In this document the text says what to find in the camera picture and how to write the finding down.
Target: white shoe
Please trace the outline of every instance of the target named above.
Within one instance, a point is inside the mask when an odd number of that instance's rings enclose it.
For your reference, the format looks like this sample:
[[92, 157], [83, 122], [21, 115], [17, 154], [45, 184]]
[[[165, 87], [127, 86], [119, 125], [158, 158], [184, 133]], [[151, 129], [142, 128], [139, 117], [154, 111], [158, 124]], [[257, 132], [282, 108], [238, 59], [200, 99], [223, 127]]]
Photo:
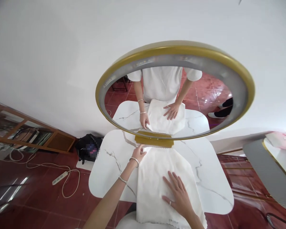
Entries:
[[222, 104], [219, 104], [218, 107], [219, 107], [220, 109], [226, 108], [226, 107], [223, 106], [223, 103], [222, 103]]
[[214, 114], [214, 112], [208, 113], [208, 116], [209, 116], [210, 118], [219, 118], [219, 119], [221, 119], [220, 117], [216, 117], [215, 114]]

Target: round mirror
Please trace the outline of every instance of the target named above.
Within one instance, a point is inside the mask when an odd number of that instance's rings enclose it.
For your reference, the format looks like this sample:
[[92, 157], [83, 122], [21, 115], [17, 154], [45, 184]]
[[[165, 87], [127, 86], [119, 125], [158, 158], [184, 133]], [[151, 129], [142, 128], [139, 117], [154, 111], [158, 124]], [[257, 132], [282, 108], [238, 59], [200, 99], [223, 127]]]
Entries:
[[222, 130], [254, 98], [250, 73], [203, 43], [166, 41], [135, 49], [102, 75], [96, 101], [116, 127], [141, 137], [185, 140]]

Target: bracelet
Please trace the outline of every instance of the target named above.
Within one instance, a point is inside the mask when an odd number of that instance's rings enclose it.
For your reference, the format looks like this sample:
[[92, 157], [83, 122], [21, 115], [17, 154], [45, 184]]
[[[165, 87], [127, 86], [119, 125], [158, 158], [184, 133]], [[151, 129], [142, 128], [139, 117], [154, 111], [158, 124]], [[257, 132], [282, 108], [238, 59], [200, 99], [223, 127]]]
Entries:
[[127, 181], [123, 180], [123, 179], [121, 178], [121, 176], [119, 176], [119, 179], [120, 179], [121, 181], [123, 181], [125, 184], [127, 184]]
[[134, 160], [136, 160], [136, 161], [137, 161], [137, 163], [138, 163], [138, 166], [137, 166], [137, 167], [139, 167], [139, 161], [138, 161], [136, 158], [131, 157], [130, 159], [134, 159]]

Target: reflected table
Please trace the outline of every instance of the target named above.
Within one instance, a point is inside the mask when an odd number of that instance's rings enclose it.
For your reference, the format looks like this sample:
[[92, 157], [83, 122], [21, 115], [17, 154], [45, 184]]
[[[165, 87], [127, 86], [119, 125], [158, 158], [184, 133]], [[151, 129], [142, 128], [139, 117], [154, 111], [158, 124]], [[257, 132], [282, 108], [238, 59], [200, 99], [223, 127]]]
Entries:
[[[112, 130], [104, 137], [89, 177], [92, 195], [103, 198], [126, 167], [137, 146], [135, 135]], [[173, 148], [192, 166], [204, 212], [228, 214], [233, 193], [211, 143], [205, 138], [174, 141]], [[120, 200], [137, 201], [138, 169], [132, 172]]]
[[[145, 103], [145, 110], [148, 111], [148, 108], [149, 103]], [[183, 130], [172, 135], [172, 138], [189, 137], [210, 131], [208, 119], [200, 111], [185, 109], [185, 119], [186, 123]], [[138, 102], [122, 102], [113, 116], [113, 121], [132, 132], [146, 131], [140, 123]]]

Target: forearm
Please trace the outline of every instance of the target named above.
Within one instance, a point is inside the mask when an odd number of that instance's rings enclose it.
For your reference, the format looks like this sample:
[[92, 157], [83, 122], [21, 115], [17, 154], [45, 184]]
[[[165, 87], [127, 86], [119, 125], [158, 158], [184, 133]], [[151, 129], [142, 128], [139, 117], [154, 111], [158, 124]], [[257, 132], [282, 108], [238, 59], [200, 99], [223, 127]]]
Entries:
[[134, 86], [134, 91], [136, 93], [137, 96], [137, 101], [139, 101], [139, 108], [140, 108], [140, 112], [145, 112], [145, 107], [144, 107], [144, 101], [143, 99], [143, 91], [142, 91], [142, 86], [141, 86], [141, 81], [135, 81], [133, 82], [133, 86]]
[[178, 98], [176, 99], [177, 103], [179, 103], [179, 104], [182, 103], [182, 101], [184, 100], [186, 94], [188, 93], [188, 91], [191, 88], [193, 83], [194, 83], [193, 81], [190, 81], [188, 79], [185, 80], [184, 85], [181, 89], [181, 92], [180, 92]]
[[[135, 160], [130, 160], [126, 168], [121, 174], [121, 178], [125, 181], [128, 181], [131, 172], [137, 166]], [[126, 184], [117, 179], [113, 186], [106, 193], [101, 202], [97, 205], [94, 211], [91, 213], [89, 219], [85, 223], [83, 229], [105, 229], [115, 208], [118, 205], [119, 199], [122, 195], [122, 192]]]
[[204, 229], [199, 217], [195, 214], [194, 210], [189, 212], [185, 217], [191, 229]]

